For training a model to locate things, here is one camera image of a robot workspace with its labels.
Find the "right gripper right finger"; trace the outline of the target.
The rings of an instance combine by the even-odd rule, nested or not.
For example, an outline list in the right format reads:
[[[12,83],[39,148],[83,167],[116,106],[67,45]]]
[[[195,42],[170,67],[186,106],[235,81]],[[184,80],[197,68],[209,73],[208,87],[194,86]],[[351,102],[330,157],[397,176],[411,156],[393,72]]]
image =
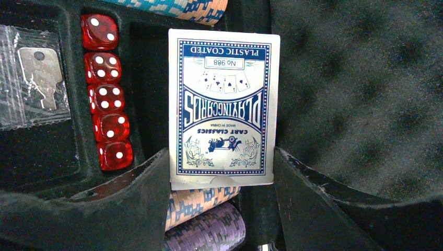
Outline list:
[[[288,250],[442,250],[442,193],[407,201],[373,196],[281,148],[274,185]]]

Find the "black poker set case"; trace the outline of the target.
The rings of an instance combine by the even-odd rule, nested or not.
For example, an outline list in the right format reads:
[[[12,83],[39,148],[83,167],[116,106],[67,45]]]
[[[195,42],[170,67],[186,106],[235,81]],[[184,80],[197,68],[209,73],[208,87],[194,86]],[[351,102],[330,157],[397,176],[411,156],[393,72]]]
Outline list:
[[[134,164],[99,168],[80,17],[111,16]],[[101,1],[1,1],[1,24],[57,34],[72,118],[1,133],[1,192],[68,199],[168,146],[168,30],[205,25]],[[407,201],[442,193],[442,1],[230,1],[215,30],[281,38],[276,145],[355,190]],[[275,185],[234,198],[237,250],[288,250]]]

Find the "purple chip stack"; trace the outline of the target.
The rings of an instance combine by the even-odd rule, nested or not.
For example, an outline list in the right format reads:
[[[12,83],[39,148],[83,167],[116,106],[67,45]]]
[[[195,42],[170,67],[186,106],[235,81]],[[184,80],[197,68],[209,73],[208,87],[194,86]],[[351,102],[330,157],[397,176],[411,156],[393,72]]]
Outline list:
[[[234,250],[245,237],[240,212],[225,202],[168,230],[162,250]]]

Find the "pink brown chip stack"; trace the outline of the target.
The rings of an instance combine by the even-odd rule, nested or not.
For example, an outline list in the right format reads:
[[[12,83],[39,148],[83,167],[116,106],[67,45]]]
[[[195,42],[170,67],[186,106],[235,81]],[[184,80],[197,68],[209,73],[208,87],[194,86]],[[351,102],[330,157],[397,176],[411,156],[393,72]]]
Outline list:
[[[165,231],[232,199],[239,192],[240,187],[171,191],[168,199]]]

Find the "blue playing card deck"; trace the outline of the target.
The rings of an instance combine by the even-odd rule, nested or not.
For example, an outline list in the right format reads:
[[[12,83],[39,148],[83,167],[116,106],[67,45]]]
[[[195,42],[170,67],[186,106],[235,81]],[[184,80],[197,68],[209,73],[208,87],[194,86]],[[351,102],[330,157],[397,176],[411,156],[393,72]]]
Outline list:
[[[168,38],[172,189],[272,184],[280,36],[170,29]]]

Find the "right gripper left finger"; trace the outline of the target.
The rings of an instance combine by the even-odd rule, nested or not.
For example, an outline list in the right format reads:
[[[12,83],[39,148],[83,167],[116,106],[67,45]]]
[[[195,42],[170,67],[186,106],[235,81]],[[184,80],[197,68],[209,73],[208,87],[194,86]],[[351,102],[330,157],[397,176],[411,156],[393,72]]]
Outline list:
[[[169,152],[68,199],[1,192],[1,250],[161,250]]]

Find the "orange blue chip stack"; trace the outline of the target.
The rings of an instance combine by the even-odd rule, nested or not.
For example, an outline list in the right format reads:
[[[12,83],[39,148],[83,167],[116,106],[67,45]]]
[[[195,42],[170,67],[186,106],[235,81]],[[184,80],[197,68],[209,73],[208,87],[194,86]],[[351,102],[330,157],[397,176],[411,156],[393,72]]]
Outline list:
[[[228,0],[104,0],[127,8],[213,26],[220,21]]]

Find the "red die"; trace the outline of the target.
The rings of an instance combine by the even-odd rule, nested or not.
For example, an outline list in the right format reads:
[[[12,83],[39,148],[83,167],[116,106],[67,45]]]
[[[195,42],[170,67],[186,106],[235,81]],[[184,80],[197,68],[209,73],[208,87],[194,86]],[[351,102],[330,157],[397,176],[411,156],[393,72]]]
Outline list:
[[[102,171],[124,169],[133,162],[133,149],[129,140],[97,143]]]
[[[113,18],[102,14],[81,15],[83,47],[88,50],[113,50],[118,46],[118,27]]]
[[[84,54],[86,82],[92,84],[118,84],[122,67],[118,56],[110,52],[88,52]]]
[[[92,84],[87,87],[87,90],[92,114],[124,110],[125,97],[120,85]]]
[[[127,139],[130,123],[124,112],[97,113],[92,116],[94,136],[97,142],[114,142]]]

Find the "key in plastic bag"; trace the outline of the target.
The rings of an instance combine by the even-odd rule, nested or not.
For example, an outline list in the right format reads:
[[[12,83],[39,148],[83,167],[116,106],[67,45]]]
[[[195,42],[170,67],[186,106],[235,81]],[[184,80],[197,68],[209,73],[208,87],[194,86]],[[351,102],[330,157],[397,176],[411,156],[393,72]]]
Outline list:
[[[69,119],[57,34],[1,25],[1,130]]]

